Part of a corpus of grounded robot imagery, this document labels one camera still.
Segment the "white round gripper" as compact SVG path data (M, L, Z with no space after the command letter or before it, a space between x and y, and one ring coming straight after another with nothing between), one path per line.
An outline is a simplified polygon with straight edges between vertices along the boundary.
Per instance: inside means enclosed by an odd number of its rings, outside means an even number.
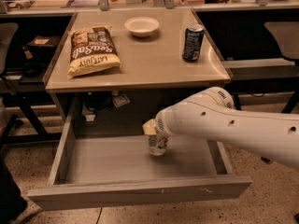
M171 105L158 112L155 120L148 120L143 126L145 135L172 136L178 133L175 108Z

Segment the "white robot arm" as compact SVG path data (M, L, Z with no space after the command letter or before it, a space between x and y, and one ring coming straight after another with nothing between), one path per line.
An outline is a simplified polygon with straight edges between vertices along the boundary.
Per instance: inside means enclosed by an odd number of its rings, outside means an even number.
M232 96L211 87L158 112L143 125L148 136L189 135L220 141L299 168L299 117L234 109Z

